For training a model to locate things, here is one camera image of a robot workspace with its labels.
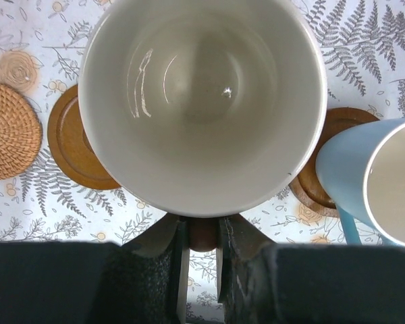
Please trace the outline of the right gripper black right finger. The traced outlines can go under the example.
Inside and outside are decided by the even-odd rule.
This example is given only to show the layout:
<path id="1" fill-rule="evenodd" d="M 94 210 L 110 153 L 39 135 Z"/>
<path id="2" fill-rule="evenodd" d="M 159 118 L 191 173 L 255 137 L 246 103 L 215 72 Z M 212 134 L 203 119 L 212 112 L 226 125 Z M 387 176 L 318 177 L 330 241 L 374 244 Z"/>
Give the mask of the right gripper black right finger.
<path id="1" fill-rule="evenodd" d="M 240 215 L 219 220 L 226 323 L 405 323 L 405 248 L 280 244 Z"/>

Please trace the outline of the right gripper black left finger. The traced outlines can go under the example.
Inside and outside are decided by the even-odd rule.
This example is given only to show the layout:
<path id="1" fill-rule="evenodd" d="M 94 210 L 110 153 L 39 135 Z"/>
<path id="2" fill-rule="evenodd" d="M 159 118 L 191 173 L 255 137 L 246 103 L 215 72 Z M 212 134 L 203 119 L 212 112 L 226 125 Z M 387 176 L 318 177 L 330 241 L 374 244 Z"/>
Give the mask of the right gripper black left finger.
<path id="1" fill-rule="evenodd" d="M 133 240 L 0 243 L 0 323 L 184 323 L 187 224 Z"/>

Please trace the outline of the dark wooden coaster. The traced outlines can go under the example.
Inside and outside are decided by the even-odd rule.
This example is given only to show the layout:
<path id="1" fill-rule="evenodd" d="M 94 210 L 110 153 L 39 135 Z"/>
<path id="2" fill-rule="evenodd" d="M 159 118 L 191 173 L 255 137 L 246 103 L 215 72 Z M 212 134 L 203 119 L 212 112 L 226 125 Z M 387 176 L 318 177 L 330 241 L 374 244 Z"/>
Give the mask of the dark wooden coaster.
<path id="1" fill-rule="evenodd" d="M 329 109 L 326 113 L 323 131 L 319 141 L 302 171 L 292 180 L 289 187 L 300 201 L 300 208 L 325 217 L 339 217 L 333 200 L 318 181 L 315 171 L 316 158 L 321 147 L 336 134 L 379 118 L 367 111 L 351 107 Z"/>
<path id="2" fill-rule="evenodd" d="M 80 117 L 76 85 L 67 89 L 54 104 L 47 139 L 56 164 L 77 184 L 94 190 L 120 187 L 97 159 L 88 141 Z"/>

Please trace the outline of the blue mug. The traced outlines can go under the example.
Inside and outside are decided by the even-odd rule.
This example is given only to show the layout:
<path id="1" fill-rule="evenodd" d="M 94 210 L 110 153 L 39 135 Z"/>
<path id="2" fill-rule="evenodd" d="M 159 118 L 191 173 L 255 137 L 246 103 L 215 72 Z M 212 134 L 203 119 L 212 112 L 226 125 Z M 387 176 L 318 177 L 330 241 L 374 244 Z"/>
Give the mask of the blue mug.
<path id="1" fill-rule="evenodd" d="M 315 169 L 347 244 L 360 244 L 360 221 L 405 247 L 405 117 L 340 132 L 321 147 Z"/>

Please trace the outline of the woven rattan coaster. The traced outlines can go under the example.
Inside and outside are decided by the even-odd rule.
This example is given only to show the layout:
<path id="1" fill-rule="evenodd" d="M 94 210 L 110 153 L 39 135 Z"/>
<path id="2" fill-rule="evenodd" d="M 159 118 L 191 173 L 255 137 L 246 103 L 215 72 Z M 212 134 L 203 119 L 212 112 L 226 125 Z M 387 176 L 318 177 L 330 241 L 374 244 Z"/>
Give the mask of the woven rattan coaster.
<path id="1" fill-rule="evenodd" d="M 42 125 L 30 103 L 0 83 L 0 180 L 26 171 L 41 148 Z"/>

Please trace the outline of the pink mug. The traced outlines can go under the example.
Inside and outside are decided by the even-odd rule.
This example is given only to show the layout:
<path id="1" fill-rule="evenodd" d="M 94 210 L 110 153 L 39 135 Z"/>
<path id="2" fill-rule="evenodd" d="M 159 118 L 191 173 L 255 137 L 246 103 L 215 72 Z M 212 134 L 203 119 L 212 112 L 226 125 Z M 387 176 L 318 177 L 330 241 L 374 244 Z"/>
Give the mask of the pink mug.
<path id="1" fill-rule="evenodd" d="M 190 220 L 274 197 L 309 160 L 327 110 L 317 40 L 291 1 L 116 1 L 90 36 L 78 99 L 89 143 L 134 196 Z"/>

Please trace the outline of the floral tablecloth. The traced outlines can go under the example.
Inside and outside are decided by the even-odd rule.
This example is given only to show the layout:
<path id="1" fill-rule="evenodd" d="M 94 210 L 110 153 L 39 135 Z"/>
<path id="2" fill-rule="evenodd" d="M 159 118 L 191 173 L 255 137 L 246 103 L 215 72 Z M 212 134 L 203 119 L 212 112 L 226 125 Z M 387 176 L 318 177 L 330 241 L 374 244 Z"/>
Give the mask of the floral tablecloth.
<path id="1" fill-rule="evenodd" d="M 116 1 L 0 1 L 0 83 L 20 93 L 42 125 L 38 155 L 23 173 L 0 180 L 0 243 L 94 242 L 123 245 L 168 214 L 120 185 L 94 190 L 68 178 L 49 149 L 47 126 L 58 98 L 76 85 L 90 36 Z M 312 30 L 325 66 L 327 110 L 357 108 L 394 119 L 382 94 L 391 81 L 405 84 L 405 8 L 383 1 L 291 1 Z M 347 244 L 341 221 L 300 208 L 289 184 L 240 215 L 280 244 Z M 189 279 L 208 277 L 197 296 L 209 323 L 224 321 L 218 300 L 219 220 L 216 245 L 183 258 L 186 321 Z"/>

